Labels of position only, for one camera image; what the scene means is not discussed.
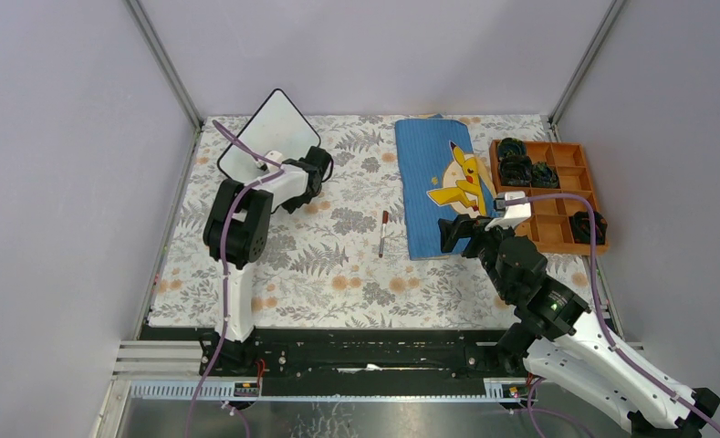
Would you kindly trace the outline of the small black-framed whiteboard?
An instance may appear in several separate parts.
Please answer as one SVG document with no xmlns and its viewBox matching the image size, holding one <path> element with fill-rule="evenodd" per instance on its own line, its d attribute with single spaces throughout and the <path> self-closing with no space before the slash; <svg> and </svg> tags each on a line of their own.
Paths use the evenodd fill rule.
<svg viewBox="0 0 720 438">
<path fill-rule="evenodd" d="M 236 137 L 251 151 L 278 162 L 302 158 L 321 143 L 317 131 L 282 89 L 274 89 L 267 96 Z M 225 177 L 241 183 L 273 170 L 270 164 L 235 146 L 226 148 L 217 167 Z"/>
</svg>

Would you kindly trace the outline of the red-capped whiteboard marker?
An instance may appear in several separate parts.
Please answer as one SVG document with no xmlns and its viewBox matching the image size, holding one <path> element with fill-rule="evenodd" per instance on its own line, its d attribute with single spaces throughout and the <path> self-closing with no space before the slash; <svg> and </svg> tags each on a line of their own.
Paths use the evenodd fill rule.
<svg viewBox="0 0 720 438">
<path fill-rule="evenodd" d="M 389 222 L 389 216 L 390 213 L 387 210 L 384 210 L 382 212 L 381 216 L 381 231 L 380 231 L 380 241 L 379 241 L 379 249 L 378 249 L 378 257 L 383 258 L 384 255 L 384 247 L 385 247 L 385 239 L 386 239 L 386 227 Z"/>
</svg>

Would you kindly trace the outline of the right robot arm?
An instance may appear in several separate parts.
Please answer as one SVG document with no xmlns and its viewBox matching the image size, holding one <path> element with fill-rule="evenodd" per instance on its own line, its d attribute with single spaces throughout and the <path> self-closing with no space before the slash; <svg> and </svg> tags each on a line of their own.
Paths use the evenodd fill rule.
<svg viewBox="0 0 720 438">
<path fill-rule="evenodd" d="M 518 319 L 499 341 L 497 367 L 524 370 L 572 392 L 634 437 L 698 437 L 720 398 L 658 370 L 605 326 L 601 313 L 547 272 L 527 237 L 462 214 L 438 222 L 443 252 L 464 239 Z"/>
</svg>

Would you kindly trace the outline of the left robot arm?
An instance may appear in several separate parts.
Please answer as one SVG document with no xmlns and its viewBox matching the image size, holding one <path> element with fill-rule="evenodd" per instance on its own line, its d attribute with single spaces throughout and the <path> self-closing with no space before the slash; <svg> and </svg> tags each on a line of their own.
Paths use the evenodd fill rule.
<svg viewBox="0 0 720 438">
<path fill-rule="evenodd" d="M 252 316 L 252 280 L 263 255 L 271 216 L 278 210 L 289 214 L 317 197 L 331 176 L 331 155 L 311 147 L 305 157 L 271 161 L 266 172 L 245 182 L 224 180 L 216 193 L 203 242 L 210 257 L 220 264 L 219 320 L 215 330 L 231 341 L 221 352 L 221 363 L 235 375 L 255 366 L 256 352 L 244 341 L 255 323 Z"/>
</svg>

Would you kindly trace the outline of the blue Pikachu cloth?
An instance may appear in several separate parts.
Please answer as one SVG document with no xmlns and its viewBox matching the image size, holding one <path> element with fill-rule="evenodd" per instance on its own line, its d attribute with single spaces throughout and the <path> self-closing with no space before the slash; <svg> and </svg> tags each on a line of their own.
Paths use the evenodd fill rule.
<svg viewBox="0 0 720 438">
<path fill-rule="evenodd" d="M 474 151 L 467 126 L 445 118 L 394 123 L 402 179 L 403 214 L 412 260 L 439 258 L 438 221 L 459 214 L 496 216 L 485 165 Z"/>
</svg>

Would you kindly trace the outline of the rolled dark tie middle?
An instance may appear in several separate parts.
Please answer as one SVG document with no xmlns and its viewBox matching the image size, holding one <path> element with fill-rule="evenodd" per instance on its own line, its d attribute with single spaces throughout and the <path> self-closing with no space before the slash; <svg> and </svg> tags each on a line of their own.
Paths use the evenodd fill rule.
<svg viewBox="0 0 720 438">
<path fill-rule="evenodd" d="M 513 155 L 499 163 L 500 182 L 504 186 L 526 187 L 532 181 L 532 161 L 527 155 Z"/>
</svg>

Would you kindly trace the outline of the orange wooden compartment tray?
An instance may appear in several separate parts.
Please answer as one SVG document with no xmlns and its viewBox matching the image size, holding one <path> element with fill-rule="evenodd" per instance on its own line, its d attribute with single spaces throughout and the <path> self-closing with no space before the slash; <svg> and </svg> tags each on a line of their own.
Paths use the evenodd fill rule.
<svg viewBox="0 0 720 438">
<path fill-rule="evenodd" d="M 541 196 L 552 193 L 573 193 L 586 199 L 594 211 L 600 209 L 595 185 L 584 148 L 579 143 L 525 141 L 527 156 L 532 163 L 545 163 L 559 177 L 555 188 L 507 185 L 502 181 L 498 145 L 494 140 L 489 147 L 490 172 L 493 184 L 499 193 L 522 191 L 527 196 Z M 553 198 L 531 204 L 531 217 L 517 228 L 518 235 L 527 236 L 542 253 L 587 256 L 590 244 L 585 236 L 587 227 L 574 225 L 572 219 L 579 213 L 587 212 L 586 206 L 578 200 Z"/>
</svg>

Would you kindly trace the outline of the rolled dark tie top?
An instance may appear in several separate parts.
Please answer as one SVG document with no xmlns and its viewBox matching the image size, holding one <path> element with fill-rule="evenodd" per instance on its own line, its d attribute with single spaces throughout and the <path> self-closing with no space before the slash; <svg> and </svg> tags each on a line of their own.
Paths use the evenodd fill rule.
<svg viewBox="0 0 720 438">
<path fill-rule="evenodd" d="M 496 145 L 497 159 L 504 159 L 516 156 L 527 156 L 527 145 L 520 139 L 507 137 Z"/>
</svg>

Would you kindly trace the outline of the floral patterned table mat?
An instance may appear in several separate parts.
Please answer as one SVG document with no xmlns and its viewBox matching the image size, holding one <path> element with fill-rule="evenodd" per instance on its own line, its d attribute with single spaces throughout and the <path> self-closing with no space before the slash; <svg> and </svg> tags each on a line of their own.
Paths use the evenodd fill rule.
<svg viewBox="0 0 720 438">
<path fill-rule="evenodd" d="M 321 194 L 272 216 L 252 280 L 261 328 L 506 329 L 515 316 L 474 259 L 412 260 L 392 115 L 312 116 L 336 169 Z M 244 116 L 205 122 L 147 322 L 154 328 L 213 327 L 221 268 L 203 229 L 227 148 L 217 130 L 239 132 Z M 381 216 L 390 213 L 383 258 Z"/>
</svg>

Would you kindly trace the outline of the rolled dark tie small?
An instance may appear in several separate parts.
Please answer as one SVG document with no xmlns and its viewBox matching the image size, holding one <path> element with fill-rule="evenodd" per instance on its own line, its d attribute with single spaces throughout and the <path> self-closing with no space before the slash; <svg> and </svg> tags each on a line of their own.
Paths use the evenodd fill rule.
<svg viewBox="0 0 720 438">
<path fill-rule="evenodd" d="M 531 186 L 542 189 L 558 189 L 558 172 L 546 162 L 535 162 L 531 166 Z"/>
</svg>

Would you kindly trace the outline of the rolled dark tie lower right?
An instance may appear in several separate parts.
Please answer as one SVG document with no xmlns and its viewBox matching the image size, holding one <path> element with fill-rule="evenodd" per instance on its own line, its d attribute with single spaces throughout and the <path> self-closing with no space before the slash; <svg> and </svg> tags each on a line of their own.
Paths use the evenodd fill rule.
<svg viewBox="0 0 720 438">
<path fill-rule="evenodd" d="M 595 232 L 596 245 L 606 244 L 608 230 L 607 220 L 599 213 L 594 213 L 594 224 L 591 224 L 587 211 L 579 211 L 569 217 L 569 226 L 573 241 L 576 244 L 588 245 L 591 241 L 591 232 Z"/>
</svg>

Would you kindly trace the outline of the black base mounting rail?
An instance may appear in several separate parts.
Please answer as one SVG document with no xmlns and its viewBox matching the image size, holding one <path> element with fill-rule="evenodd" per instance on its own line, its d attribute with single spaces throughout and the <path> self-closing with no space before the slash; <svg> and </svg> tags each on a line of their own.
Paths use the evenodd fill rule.
<svg viewBox="0 0 720 438">
<path fill-rule="evenodd" d="M 144 328 L 147 371 L 249 381 L 264 395 L 476 394 L 479 381 L 531 378 L 500 329 L 256 328 L 244 342 L 211 328 Z"/>
</svg>

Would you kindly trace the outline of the left aluminium frame post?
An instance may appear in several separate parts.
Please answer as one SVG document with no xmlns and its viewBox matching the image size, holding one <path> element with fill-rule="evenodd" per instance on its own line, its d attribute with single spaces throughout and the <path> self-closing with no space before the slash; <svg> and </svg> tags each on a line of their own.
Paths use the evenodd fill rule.
<svg viewBox="0 0 720 438">
<path fill-rule="evenodd" d="M 129 14 L 138 28 L 145 45 L 150 50 L 158 69 L 164 76 L 173 96 L 185 117 L 195 130 L 203 126 L 203 117 L 193 103 L 188 88 L 185 87 L 176 66 L 171 60 L 165 45 L 151 21 L 144 4 L 140 0 L 123 0 Z"/>
</svg>

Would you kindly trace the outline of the aluminium frame post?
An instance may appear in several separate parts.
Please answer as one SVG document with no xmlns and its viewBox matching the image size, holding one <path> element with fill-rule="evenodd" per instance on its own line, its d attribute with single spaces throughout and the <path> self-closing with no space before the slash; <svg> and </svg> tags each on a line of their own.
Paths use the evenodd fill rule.
<svg viewBox="0 0 720 438">
<path fill-rule="evenodd" d="M 582 57 L 580 58 L 578 65 L 569 79 L 569 82 L 564 88 L 553 110 L 548 115 L 548 124 L 550 126 L 558 125 L 563 119 L 569 104 L 574 99 L 580 85 L 585 80 L 591 66 L 595 62 L 603 45 L 610 36 L 611 30 L 619 21 L 623 10 L 628 3 L 629 2 L 627 0 L 612 0 L 609 3 L 605 15 L 600 20 L 600 23 L 589 41 Z"/>
<path fill-rule="evenodd" d="M 140 0 L 123 0 L 129 14 L 138 28 L 145 45 L 150 50 L 158 69 L 164 76 L 173 96 L 185 117 L 195 130 L 203 126 L 203 117 L 193 103 L 188 88 L 185 87 L 176 66 L 171 60 L 165 45 L 151 21 L 144 4 Z"/>
</svg>

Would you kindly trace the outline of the right aluminium frame post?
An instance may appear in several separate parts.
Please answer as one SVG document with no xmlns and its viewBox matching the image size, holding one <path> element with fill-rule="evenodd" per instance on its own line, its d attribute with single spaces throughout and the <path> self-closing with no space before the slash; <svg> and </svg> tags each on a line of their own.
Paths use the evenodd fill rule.
<svg viewBox="0 0 720 438">
<path fill-rule="evenodd" d="M 589 41 L 582 57 L 580 58 L 578 65 L 569 79 L 569 82 L 564 88 L 553 110 L 548 115 L 548 124 L 550 126 L 558 125 L 563 119 L 569 104 L 574 99 L 580 85 L 585 80 L 591 66 L 595 62 L 603 45 L 610 36 L 611 30 L 619 21 L 623 10 L 628 3 L 629 2 L 627 0 L 612 0 L 609 3 L 605 15 L 600 20 L 600 23 Z"/>
</svg>

